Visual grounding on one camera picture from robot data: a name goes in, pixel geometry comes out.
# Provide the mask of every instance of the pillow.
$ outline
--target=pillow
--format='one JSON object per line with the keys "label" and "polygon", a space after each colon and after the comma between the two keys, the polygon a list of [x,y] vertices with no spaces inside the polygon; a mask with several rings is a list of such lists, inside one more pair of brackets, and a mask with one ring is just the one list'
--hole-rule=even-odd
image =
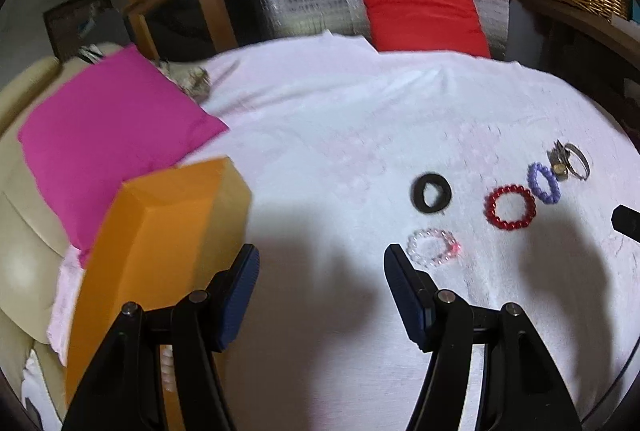
{"label": "pillow", "polygon": [[131,45],[36,107],[18,139],[84,267],[123,182],[173,166],[225,130]]}
{"label": "pillow", "polygon": [[474,0],[364,0],[379,52],[453,50],[490,58]]}

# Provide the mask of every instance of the white cloth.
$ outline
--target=white cloth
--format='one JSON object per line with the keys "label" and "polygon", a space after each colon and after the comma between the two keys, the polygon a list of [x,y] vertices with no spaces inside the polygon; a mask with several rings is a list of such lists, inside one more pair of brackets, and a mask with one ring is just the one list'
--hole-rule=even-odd
{"label": "white cloth", "polygon": [[[223,54],[207,69],[239,55],[204,105],[230,131],[185,161],[229,155],[254,193],[246,241],[262,268],[225,375],[238,429],[404,429],[429,355],[406,336],[382,258],[422,227],[463,247],[431,271],[438,286],[494,309],[522,305],[585,416],[640,335],[640,249],[609,221],[619,203],[640,207],[640,156],[618,125],[517,63],[377,54],[319,36]],[[557,139],[586,154],[591,178],[563,182],[558,205],[538,202],[528,229],[489,225],[485,195],[525,184]],[[429,171],[453,189],[434,215],[410,201]],[[473,429],[480,358],[462,430]]]}
{"label": "white cloth", "polygon": [[66,366],[66,357],[71,335],[71,323],[73,322],[76,302],[84,279],[84,270],[80,267],[78,257],[80,251],[70,246],[65,254],[56,284],[56,297],[51,308],[51,319],[47,327],[47,337],[53,351],[55,351],[60,363]]}
{"label": "white cloth", "polygon": [[53,406],[42,368],[36,352],[31,350],[22,371],[22,405],[27,408],[27,399],[40,416],[43,431],[60,431],[62,422]]}

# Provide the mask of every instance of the black hair tie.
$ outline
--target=black hair tie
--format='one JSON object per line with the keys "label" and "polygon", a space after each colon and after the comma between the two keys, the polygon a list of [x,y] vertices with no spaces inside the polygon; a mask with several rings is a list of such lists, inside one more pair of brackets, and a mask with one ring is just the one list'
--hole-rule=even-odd
{"label": "black hair tie", "polygon": [[[432,184],[440,189],[438,199],[433,205],[427,205],[427,202],[424,201],[424,188],[427,184]],[[443,208],[449,205],[451,201],[451,186],[443,176],[437,175],[436,173],[427,173],[426,175],[418,176],[412,186],[412,201],[414,207],[420,212],[433,214],[434,212],[443,210]]]}

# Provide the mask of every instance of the beige leather sofa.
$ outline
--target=beige leather sofa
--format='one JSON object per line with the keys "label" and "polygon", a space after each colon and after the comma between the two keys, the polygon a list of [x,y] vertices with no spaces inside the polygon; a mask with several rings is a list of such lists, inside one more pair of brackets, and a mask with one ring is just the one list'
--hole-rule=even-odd
{"label": "beige leather sofa", "polygon": [[[105,53],[119,49],[102,45]],[[58,268],[68,240],[38,194],[17,133],[30,111],[88,64],[49,57],[0,89],[0,369],[20,398],[30,351],[38,357],[60,419],[66,413],[64,369],[47,341]]]}

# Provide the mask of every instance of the open cardboard box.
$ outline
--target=open cardboard box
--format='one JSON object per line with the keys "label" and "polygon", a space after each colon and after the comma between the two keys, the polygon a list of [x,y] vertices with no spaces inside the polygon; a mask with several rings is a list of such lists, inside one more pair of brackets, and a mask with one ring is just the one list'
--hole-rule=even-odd
{"label": "open cardboard box", "polygon": [[[122,305],[175,305],[231,266],[244,243],[251,192],[228,158],[126,182],[100,229],[76,304],[66,403]],[[177,395],[164,391],[170,429],[183,429]]]}

